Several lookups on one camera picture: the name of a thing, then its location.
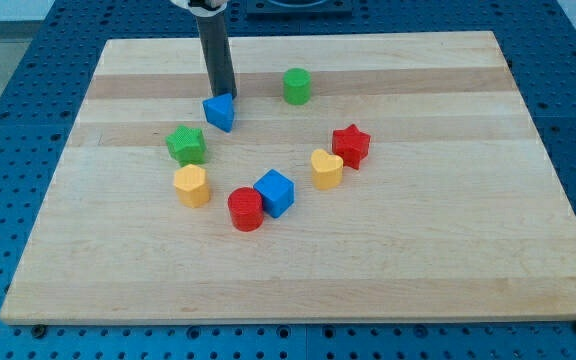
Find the white rod mount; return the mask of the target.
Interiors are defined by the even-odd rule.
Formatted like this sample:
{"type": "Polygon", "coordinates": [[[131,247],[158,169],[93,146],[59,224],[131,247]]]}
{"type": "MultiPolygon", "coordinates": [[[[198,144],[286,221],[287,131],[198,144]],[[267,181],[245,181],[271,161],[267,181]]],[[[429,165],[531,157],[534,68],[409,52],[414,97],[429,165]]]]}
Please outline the white rod mount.
{"type": "Polygon", "coordinates": [[[213,17],[227,8],[228,0],[170,0],[196,17],[213,17]]]}

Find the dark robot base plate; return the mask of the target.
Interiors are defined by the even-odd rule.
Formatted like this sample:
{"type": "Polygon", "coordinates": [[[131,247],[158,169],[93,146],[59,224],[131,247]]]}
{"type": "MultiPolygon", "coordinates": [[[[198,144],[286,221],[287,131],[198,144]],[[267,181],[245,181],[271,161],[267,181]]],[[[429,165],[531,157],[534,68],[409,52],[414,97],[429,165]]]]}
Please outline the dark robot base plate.
{"type": "Polygon", "coordinates": [[[245,0],[248,17],[283,15],[349,15],[353,0],[245,0]]]}

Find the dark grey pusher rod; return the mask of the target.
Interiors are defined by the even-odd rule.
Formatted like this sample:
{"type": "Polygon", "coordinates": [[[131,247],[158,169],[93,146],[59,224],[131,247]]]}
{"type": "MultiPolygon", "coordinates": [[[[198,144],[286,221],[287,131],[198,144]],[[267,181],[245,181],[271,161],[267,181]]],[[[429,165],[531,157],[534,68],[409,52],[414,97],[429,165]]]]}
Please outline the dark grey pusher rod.
{"type": "Polygon", "coordinates": [[[197,17],[196,22],[212,95],[230,94],[236,98],[236,79],[224,15],[197,17]]]}

